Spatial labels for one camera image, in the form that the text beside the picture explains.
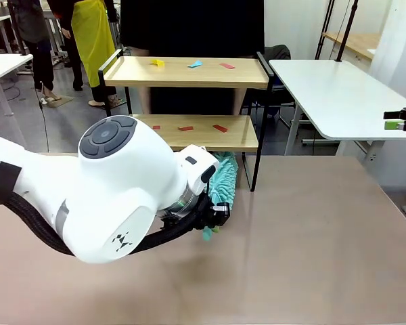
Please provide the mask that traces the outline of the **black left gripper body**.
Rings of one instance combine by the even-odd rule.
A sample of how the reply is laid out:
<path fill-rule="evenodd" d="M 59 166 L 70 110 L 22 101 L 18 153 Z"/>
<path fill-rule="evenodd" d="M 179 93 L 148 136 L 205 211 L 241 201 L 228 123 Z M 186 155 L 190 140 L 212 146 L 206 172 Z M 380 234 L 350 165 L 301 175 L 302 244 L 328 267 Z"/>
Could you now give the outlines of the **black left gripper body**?
<path fill-rule="evenodd" d="M 195 230 L 210 229 L 216 227 L 215 212 L 212 210 L 213 203 L 208 196 L 200 196 L 197 205 L 193 209 L 194 221 L 191 226 Z"/>

